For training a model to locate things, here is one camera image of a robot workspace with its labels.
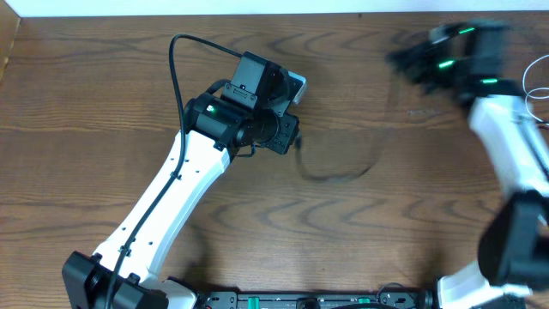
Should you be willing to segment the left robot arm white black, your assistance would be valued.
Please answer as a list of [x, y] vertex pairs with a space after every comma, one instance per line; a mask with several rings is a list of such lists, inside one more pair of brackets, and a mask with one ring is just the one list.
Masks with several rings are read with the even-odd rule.
[[304, 77], [251, 52], [184, 109], [184, 128], [136, 206], [94, 254], [73, 252], [62, 268], [74, 308], [197, 307], [197, 292], [159, 279], [173, 241], [203, 194], [245, 147], [285, 154], [299, 132], [288, 113]]

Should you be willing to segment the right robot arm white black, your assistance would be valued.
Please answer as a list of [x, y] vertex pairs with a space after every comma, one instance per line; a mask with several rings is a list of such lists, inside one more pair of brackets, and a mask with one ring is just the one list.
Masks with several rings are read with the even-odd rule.
[[548, 289], [548, 146], [525, 87], [502, 76], [501, 21], [471, 20], [432, 29], [426, 41], [386, 60], [426, 93], [450, 88], [498, 178], [504, 206], [480, 238], [477, 258], [437, 280], [433, 308], [523, 308]]

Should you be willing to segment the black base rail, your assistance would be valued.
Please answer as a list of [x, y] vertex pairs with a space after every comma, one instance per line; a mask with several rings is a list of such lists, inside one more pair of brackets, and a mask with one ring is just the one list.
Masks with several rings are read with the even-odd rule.
[[434, 293], [428, 289], [406, 288], [391, 282], [378, 290], [352, 292], [242, 292], [237, 288], [201, 291], [176, 278], [172, 280], [197, 296], [195, 308], [269, 309], [269, 308], [362, 308], [436, 309]]

